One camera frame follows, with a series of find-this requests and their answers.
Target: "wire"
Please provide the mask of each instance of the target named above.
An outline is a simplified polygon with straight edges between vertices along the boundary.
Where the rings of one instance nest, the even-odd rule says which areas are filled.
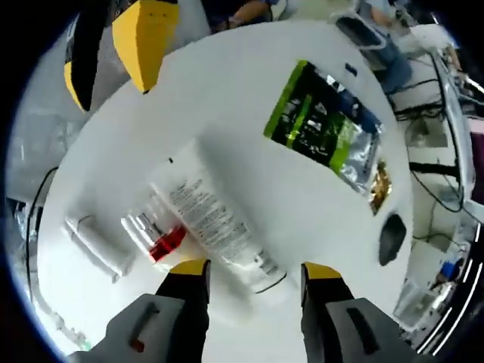
[[[458,195],[458,191],[457,191],[457,190],[455,190],[454,185],[452,185],[452,184],[451,184],[451,181],[450,181],[450,180],[448,180],[447,175],[443,175],[443,177],[445,178],[445,181],[447,182],[448,186],[449,186],[449,187],[451,187],[451,189],[452,189],[452,191],[454,192],[454,194],[455,194],[456,196],[459,196],[459,195]],[[477,217],[476,217],[474,214],[472,214],[471,212],[469,212],[469,211],[468,211],[468,210],[467,210],[467,209],[464,207],[464,205],[462,205],[462,210],[463,210],[463,211],[465,211],[465,213],[467,213],[467,214],[468,214],[468,216],[469,216],[470,218],[472,218],[474,221],[476,221],[476,222],[480,223],[481,225],[482,225],[482,224],[484,224],[484,223],[483,223],[481,220],[479,220],[479,219],[478,219],[478,218],[477,218]]]
[[[427,67],[432,67],[433,68],[433,65],[432,64],[429,64],[427,62],[424,62],[423,60],[415,59],[415,58],[409,58],[409,60],[410,61],[413,61],[413,62],[422,63],[422,64],[425,64]]]
[[[437,206],[437,201],[434,200],[433,201],[433,205],[432,205],[432,209],[430,210],[430,222],[429,222],[429,236],[430,236],[430,232],[432,232],[432,227],[433,227],[433,219],[434,219],[434,215],[435,215],[435,211],[436,211],[436,206]]]
[[[411,127],[414,125],[414,122],[417,121],[418,119],[414,119],[410,125],[407,126],[407,129],[405,130],[405,139],[407,138],[408,132],[411,130]],[[407,146],[407,157],[410,160],[410,153],[408,151],[408,146]],[[425,191],[438,203],[442,208],[445,210],[448,210],[451,213],[458,213],[464,208],[464,194],[461,195],[461,199],[459,200],[459,208],[458,209],[452,209],[446,206],[440,198],[438,198],[421,180],[418,178],[417,173],[414,170],[410,170],[412,175],[414,176],[415,180],[417,180],[418,184],[425,189]]]
[[[436,233],[431,233],[431,234],[428,234],[427,236],[422,236],[422,237],[417,237],[417,236],[412,236],[415,240],[426,240],[427,242],[429,240],[431,240],[432,238],[434,237],[445,237],[447,240],[451,241],[453,244],[456,244],[457,246],[460,246],[459,243],[457,243],[456,241],[454,241],[452,238],[450,238],[447,234],[445,233],[439,233],[439,232],[436,232]]]
[[[412,88],[416,88],[418,87],[419,85],[424,85],[425,83],[429,83],[429,82],[438,82],[439,80],[437,78],[432,78],[432,79],[425,79],[424,81],[420,81],[420,82],[417,82],[417,83],[414,83],[413,85],[406,85],[405,87],[402,87],[402,88],[399,88],[397,91],[394,91],[394,92],[390,92],[388,93],[388,95],[395,95],[397,93],[401,93],[403,91],[407,91],[409,89],[412,89]]]
[[[26,268],[26,273],[27,273],[27,285],[29,287],[29,297],[30,297],[30,302],[32,302],[32,303],[33,303],[33,296],[32,296],[32,281],[30,279],[30,248],[29,248],[30,219],[33,216],[33,211],[36,208],[37,200],[39,199],[40,192],[44,188],[45,182],[47,181],[50,174],[52,174],[57,169],[59,169],[58,166],[50,169],[45,174],[44,180],[42,180],[42,183],[40,183],[39,189],[37,189],[37,193],[36,193],[35,197],[33,198],[32,206],[30,206],[29,214],[27,215],[27,226],[26,226],[26,235],[25,235],[25,256],[26,256],[25,268]]]
[[[443,122],[444,121],[444,117],[443,117],[444,114],[448,118],[448,113],[446,112],[446,110],[447,110],[447,98],[445,97],[444,83],[443,83],[443,80],[442,80],[442,76],[439,72],[439,68],[437,67],[437,61],[436,61],[435,57],[433,55],[431,55],[431,53],[429,53],[429,56],[430,56],[430,60],[432,61],[433,67],[436,70],[437,79],[439,80],[440,100],[442,102],[442,122]],[[455,166],[457,167],[458,170],[461,170],[461,165],[459,163],[459,150],[458,150],[458,146],[457,146],[457,144],[458,144],[457,143],[457,136],[455,135],[454,129],[452,128],[450,121],[448,121],[448,125],[449,125],[449,131],[450,131],[450,134],[451,134],[451,137],[452,137],[452,144],[454,145]],[[464,194],[462,195],[461,207],[463,207],[463,205],[464,205]]]
[[[411,127],[414,125],[414,122],[417,121],[418,119],[413,119],[410,123],[410,125],[408,125],[407,129],[405,130],[405,139],[407,137],[407,133],[408,131],[411,129]],[[410,154],[408,152],[408,146],[407,146],[407,157],[408,159],[410,160]],[[415,180],[417,180],[418,184],[420,184],[420,186],[425,189],[425,191],[438,203],[440,204],[440,206],[442,208],[444,208],[445,210],[448,210],[449,212],[451,213],[459,213],[460,211],[465,211],[465,213],[467,213],[472,219],[474,219],[475,221],[479,222],[482,224],[482,221],[480,221],[477,217],[475,217],[471,212],[469,212],[465,207],[464,207],[464,193],[462,193],[462,195],[459,195],[458,191],[454,188],[454,186],[451,184],[450,180],[448,180],[448,177],[447,175],[443,175],[443,177],[445,178],[445,180],[447,181],[448,185],[451,187],[452,191],[454,192],[454,194],[460,198],[459,200],[459,207],[458,209],[452,209],[452,208],[449,208],[448,206],[446,206],[442,200],[440,198],[438,198],[421,180],[420,178],[418,178],[417,176],[417,173],[414,171],[414,170],[410,170],[410,172],[412,173],[412,175],[414,176]]]
[[[438,116],[440,116],[441,121],[443,121],[444,111],[442,104],[438,101],[427,104],[419,104],[417,106],[395,111],[395,117],[399,122],[416,121],[418,119],[422,119],[423,117],[434,119]]]

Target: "white table surface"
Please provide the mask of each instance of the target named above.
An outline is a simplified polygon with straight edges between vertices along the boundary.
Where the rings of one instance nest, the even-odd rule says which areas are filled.
[[[366,200],[328,168],[262,135],[301,58],[340,79],[383,121],[382,150],[393,192],[375,217]],[[358,70],[356,78],[345,71],[345,61]],[[156,291],[163,274],[138,253],[131,273],[111,284],[61,233],[65,212],[85,206],[110,242],[136,251],[119,218],[146,175],[197,135],[208,145],[227,192],[296,284],[302,262],[329,265],[356,297],[392,313],[412,233],[403,137],[358,50],[333,25],[300,21],[248,26],[175,51],[147,95],[129,82],[87,123],[52,182],[39,232],[40,287],[67,325],[96,343],[117,312]],[[397,259],[383,268],[378,238],[393,211],[408,232]],[[243,325],[231,317],[234,297],[218,283],[211,289],[204,361],[306,361],[298,289],[286,303],[261,308]]]

